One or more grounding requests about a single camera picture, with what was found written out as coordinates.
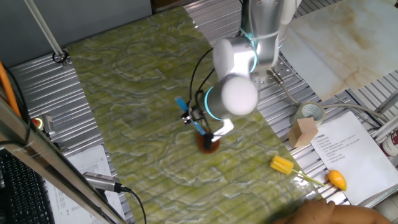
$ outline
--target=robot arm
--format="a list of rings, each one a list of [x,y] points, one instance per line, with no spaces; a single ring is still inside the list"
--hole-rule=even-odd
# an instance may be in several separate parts
[[[243,0],[243,36],[217,40],[213,49],[213,64],[219,82],[202,94],[197,105],[203,113],[224,123],[221,129],[215,131],[211,141],[233,129],[230,118],[247,115],[256,108],[258,91],[250,80],[250,74],[255,67],[265,72],[276,64],[287,26],[300,2]],[[187,110],[186,114],[190,118],[192,116],[192,120],[198,119],[200,113],[195,111],[197,108]]]

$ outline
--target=computer keyboard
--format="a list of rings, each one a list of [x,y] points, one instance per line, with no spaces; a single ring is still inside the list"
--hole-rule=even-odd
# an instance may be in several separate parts
[[[41,176],[5,149],[0,150],[0,169],[5,187],[0,189],[0,208],[5,223],[53,224]]]

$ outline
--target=instruction sheet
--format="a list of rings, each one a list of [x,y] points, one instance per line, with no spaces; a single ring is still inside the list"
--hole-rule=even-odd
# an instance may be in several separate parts
[[[349,202],[362,201],[398,184],[398,171],[352,112],[319,127],[312,146],[328,170],[343,174]]]
[[[111,170],[103,146],[96,146],[81,153],[68,157],[68,160],[81,172],[94,172],[111,176]],[[89,224],[101,223],[95,216],[87,212],[74,200],[66,196],[50,182],[46,181],[49,199],[55,224]],[[124,212],[116,192],[105,192],[109,204],[123,217]]]

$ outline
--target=red object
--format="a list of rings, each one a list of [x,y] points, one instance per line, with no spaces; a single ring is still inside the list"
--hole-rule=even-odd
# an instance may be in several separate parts
[[[197,133],[197,141],[199,150],[204,154],[213,154],[220,147],[220,140],[217,140],[211,144],[211,147],[209,149],[205,149],[203,147],[203,143],[205,143],[205,137],[200,133]]]
[[[388,136],[387,139],[380,144],[380,148],[389,158],[398,156],[398,131]]]
[[[36,127],[39,127],[39,121],[37,121],[36,119],[32,119],[32,122],[36,125]]]

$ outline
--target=metal rod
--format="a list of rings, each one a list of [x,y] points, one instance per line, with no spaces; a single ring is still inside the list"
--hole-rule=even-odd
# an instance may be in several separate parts
[[[63,53],[61,47],[59,46],[57,40],[52,35],[50,28],[48,27],[47,23],[45,22],[42,14],[40,13],[39,9],[37,8],[35,2],[33,0],[24,0],[27,7],[29,8],[30,13],[32,13],[33,17],[35,18],[37,24],[42,29],[42,32],[47,38],[49,44],[51,45],[53,51],[59,58],[64,58],[65,54]]]
[[[0,98],[0,140],[21,141],[27,125]],[[103,223],[126,223],[42,133],[32,129],[29,145],[4,147]]]
[[[376,112],[383,114],[398,102],[398,90],[393,92],[384,102],[376,108]]]

